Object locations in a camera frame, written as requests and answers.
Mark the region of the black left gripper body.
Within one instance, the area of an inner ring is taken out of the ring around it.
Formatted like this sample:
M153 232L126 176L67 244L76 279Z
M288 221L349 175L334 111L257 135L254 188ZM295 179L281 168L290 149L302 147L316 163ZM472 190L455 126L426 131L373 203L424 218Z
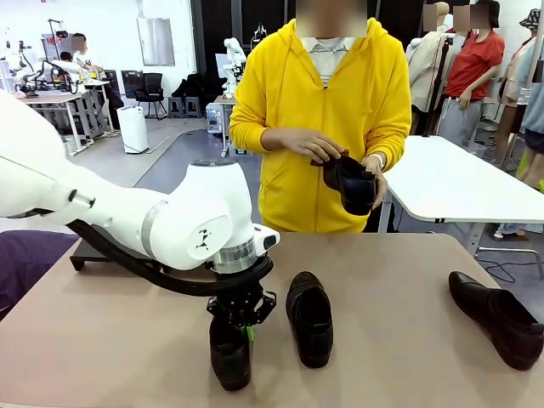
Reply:
M230 291L218 295L223 304L232 303L238 309L238 319L245 319L246 313L255 308L263 296L262 288L249 288L242 291Z

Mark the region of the person's right hand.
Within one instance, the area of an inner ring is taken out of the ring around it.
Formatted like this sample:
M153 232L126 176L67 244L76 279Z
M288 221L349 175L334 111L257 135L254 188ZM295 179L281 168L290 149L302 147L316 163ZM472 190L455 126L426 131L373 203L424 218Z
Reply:
M308 129L284 129L282 144L288 150L302 156L307 156L317 163L339 159L346 151L339 143L326 137L324 134Z

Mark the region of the person's left hand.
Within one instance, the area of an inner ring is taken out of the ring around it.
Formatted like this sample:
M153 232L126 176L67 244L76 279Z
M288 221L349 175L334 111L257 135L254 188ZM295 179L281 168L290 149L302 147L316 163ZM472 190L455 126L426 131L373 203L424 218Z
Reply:
M388 183L383 177L383 169L387 157L382 152L368 155L362 162L362 166L369 173L374 175L376 180L376 199L373 202L372 210L375 210L382 202L388 190Z

